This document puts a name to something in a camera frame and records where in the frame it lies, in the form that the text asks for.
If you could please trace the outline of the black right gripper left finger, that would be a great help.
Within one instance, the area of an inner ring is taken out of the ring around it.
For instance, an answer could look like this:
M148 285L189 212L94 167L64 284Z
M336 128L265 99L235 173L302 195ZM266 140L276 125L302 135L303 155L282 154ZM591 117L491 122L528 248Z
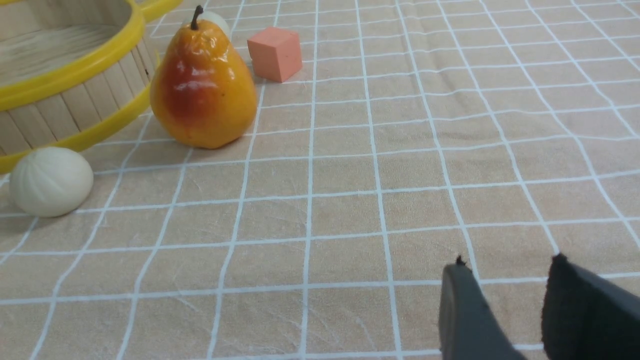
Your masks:
M502 331L461 255L442 271L438 333L444 360L525 359Z

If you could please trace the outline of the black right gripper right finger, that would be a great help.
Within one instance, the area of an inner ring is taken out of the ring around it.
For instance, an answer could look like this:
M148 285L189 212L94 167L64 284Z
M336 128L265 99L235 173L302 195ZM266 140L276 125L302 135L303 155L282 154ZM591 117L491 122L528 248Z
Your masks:
M558 253L548 272L541 334L550 360L637 360L640 299Z

